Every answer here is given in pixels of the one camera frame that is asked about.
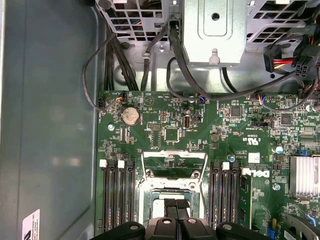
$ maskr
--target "motherboard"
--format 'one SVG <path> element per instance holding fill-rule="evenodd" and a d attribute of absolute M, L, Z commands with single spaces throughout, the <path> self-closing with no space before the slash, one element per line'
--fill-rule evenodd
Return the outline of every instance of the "motherboard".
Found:
<path fill-rule="evenodd" d="M 298 102 L 264 100 L 272 108 Z M 128 221 L 147 226 L 172 199 L 186 200 L 189 216 L 213 229 L 234 222 L 276 239 L 284 214 L 318 226 L 317 102 L 278 113 L 256 95 L 210 101 L 103 92 L 99 104 L 111 106 L 98 116 L 95 234 Z"/>

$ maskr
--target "red cable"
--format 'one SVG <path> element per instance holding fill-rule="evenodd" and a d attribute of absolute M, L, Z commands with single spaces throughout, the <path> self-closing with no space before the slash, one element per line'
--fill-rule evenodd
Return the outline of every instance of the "red cable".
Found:
<path fill-rule="evenodd" d="M 275 60 L 273 64 L 291 64 L 292 62 L 292 60 Z"/>

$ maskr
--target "heatsink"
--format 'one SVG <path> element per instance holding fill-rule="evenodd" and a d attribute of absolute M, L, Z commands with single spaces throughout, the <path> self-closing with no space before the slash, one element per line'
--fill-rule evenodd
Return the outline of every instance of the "heatsink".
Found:
<path fill-rule="evenodd" d="M 320 157 L 290 157 L 290 187 L 296 196 L 320 196 Z"/>

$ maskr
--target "yellow cable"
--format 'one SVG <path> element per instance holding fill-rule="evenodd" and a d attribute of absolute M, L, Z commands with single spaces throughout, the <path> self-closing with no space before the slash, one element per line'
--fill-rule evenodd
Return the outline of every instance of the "yellow cable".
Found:
<path fill-rule="evenodd" d="M 277 66 L 275 66 L 275 67 L 274 67 L 274 69 L 281 68 L 281 67 L 283 67 L 284 65 L 286 65 L 286 63 L 280 64 L 280 65 L 277 65 Z"/>

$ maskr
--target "green circuit board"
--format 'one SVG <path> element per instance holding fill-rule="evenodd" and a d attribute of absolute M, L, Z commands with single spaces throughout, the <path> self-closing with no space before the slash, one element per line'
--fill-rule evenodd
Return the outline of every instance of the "green circuit board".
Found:
<path fill-rule="evenodd" d="M 168 92 L 106 91 L 99 103 L 115 99 L 98 117 L 96 235 L 125 221 L 146 226 L 162 206 L 160 195 L 183 196 L 190 215 L 207 218 L 213 228 L 230 220 L 267 234 L 284 213 L 309 214 L 319 224 L 318 197 L 297 201 L 289 183 L 291 156 L 320 154 L 320 116 L 312 111 L 317 100 L 282 113 L 263 108 L 255 96 L 189 102 Z M 269 95 L 264 103 L 287 108 L 298 101 L 295 95 Z M 196 157 L 157 156 L 161 151 Z M 142 189 L 146 169 L 176 179 L 199 171 L 203 196 L 190 189 Z"/>

